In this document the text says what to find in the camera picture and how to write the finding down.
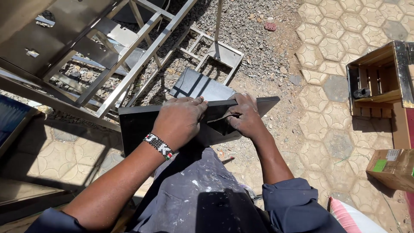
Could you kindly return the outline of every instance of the metal frame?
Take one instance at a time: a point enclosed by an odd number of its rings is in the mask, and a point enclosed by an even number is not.
[[[60,4],[60,7],[62,7],[62,4],[64,4],[63,1],[64,0],[57,0],[54,4]],[[212,57],[231,67],[232,70],[224,81],[225,85],[229,83],[230,78],[233,76],[236,68],[243,59],[243,53],[218,41],[223,0],[219,0],[216,20],[216,34],[214,38],[202,33],[195,28],[189,27],[162,60],[159,59],[156,52],[170,36],[172,31],[174,31],[175,28],[180,24],[182,19],[190,11],[197,0],[187,0],[177,15],[172,15],[171,13],[155,6],[147,0],[114,1],[115,3],[112,6],[106,8],[101,13],[100,18],[93,21],[86,30],[80,33],[80,35],[73,41],[71,47],[68,50],[65,48],[65,51],[58,52],[59,54],[63,54],[63,56],[60,56],[59,59],[50,65],[49,69],[42,75],[39,76],[32,74],[23,68],[0,58],[0,66],[7,71],[0,72],[0,86],[2,89],[37,101],[44,105],[48,105],[52,108],[67,112],[74,116],[84,118],[85,120],[94,122],[96,124],[100,124],[102,126],[120,131],[120,127],[118,125],[108,122],[103,118],[108,117],[115,121],[119,120],[119,118],[108,112],[111,110],[115,112],[117,111],[117,108],[124,102],[126,94],[128,93],[128,90],[132,86],[134,80],[152,58],[154,58],[157,64],[155,71],[153,71],[153,73],[146,80],[140,90],[136,92],[134,97],[127,103],[127,107],[132,106],[136,99],[145,91],[148,84],[167,64],[169,58],[176,49],[200,62],[200,64],[197,66],[197,71],[201,68],[202,64],[208,57]],[[126,4],[130,5],[140,27],[140,30],[136,34],[126,28],[121,28],[119,24],[111,20],[111,18]],[[142,17],[137,8],[137,4],[154,12],[154,15],[146,24],[143,23]],[[157,25],[158,22],[161,21],[162,18],[168,20],[169,23],[161,32],[161,34],[155,39],[155,41],[152,42],[149,37],[149,32]],[[31,23],[34,21],[40,21],[52,26],[57,26],[57,23],[39,17],[32,20]],[[179,45],[190,30],[194,33],[197,33],[199,37],[197,38],[196,43],[191,46],[189,51],[187,51],[181,48]],[[92,40],[90,40],[90,38],[93,36],[102,42],[105,48],[101,48],[98,43],[94,43]],[[196,47],[197,43],[203,37],[210,41],[213,41],[214,43],[210,47],[208,53],[200,59],[198,56],[192,53],[192,50]],[[149,46],[148,50],[141,57],[139,57],[139,60],[135,64],[127,64],[125,60],[144,39]],[[119,44],[123,45],[123,47],[121,47],[122,50],[116,49],[116,46],[120,46]],[[82,53],[90,60],[76,56],[76,52]],[[58,72],[59,69],[70,59],[77,60],[92,66],[97,66],[99,68],[103,68],[104,70],[88,88],[84,88],[70,78]],[[107,97],[107,99],[103,100],[97,96],[96,93],[115,72],[125,75],[125,77],[118,84],[115,90]],[[80,92],[81,95],[77,96],[72,93],[65,92],[47,83],[51,77],[59,79],[61,82]],[[19,84],[11,79],[40,87],[53,97],[39,92],[33,88]]]

